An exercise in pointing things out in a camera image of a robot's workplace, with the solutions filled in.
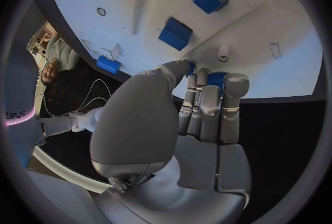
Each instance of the white surface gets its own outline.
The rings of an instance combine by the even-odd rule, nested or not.
[[[101,194],[106,189],[111,187],[110,184],[105,184],[100,181],[93,180],[91,178],[85,177],[79,173],[76,173],[68,169],[67,167],[58,163],[55,159],[48,156],[39,147],[35,147],[33,155],[47,168],[49,168],[54,173],[58,174],[63,179],[73,184],[80,185],[87,190]]]
[[[77,37],[88,38],[100,53],[118,44],[120,70],[134,75],[171,60],[189,59],[197,69],[247,74],[245,98],[312,94],[322,48],[312,22],[298,0],[229,0],[206,14],[192,0],[55,0]],[[106,16],[97,13],[106,10]],[[169,17],[193,30],[177,51],[158,40]],[[228,62],[219,62],[216,43],[230,47]],[[270,44],[278,43],[275,59]],[[98,54],[89,50],[95,59]],[[173,94],[183,98],[188,79]]]

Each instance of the white cylinder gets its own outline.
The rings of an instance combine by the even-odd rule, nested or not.
[[[218,59],[221,62],[227,62],[229,59],[230,47],[226,43],[219,45]]]

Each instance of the person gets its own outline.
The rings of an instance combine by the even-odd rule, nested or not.
[[[80,57],[54,32],[46,47],[46,59],[46,66],[40,77],[45,86],[53,82],[59,71],[73,69]]]

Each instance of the black floor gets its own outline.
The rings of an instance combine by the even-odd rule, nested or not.
[[[77,109],[96,79],[103,79],[111,93],[121,85],[80,60],[73,70],[61,72],[57,82],[47,87],[49,111],[57,115]],[[109,97],[102,82],[95,84],[87,102],[95,97]],[[177,108],[181,106],[181,103],[175,103]],[[104,104],[102,100],[96,100],[84,111]],[[252,170],[252,194],[238,223],[251,223],[262,216],[294,185],[315,148],[324,109],[325,101],[241,105],[240,144]],[[49,117],[44,106],[40,115]],[[90,137],[87,130],[67,132],[48,138],[42,149],[65,166],[107,182],[91,164]]]

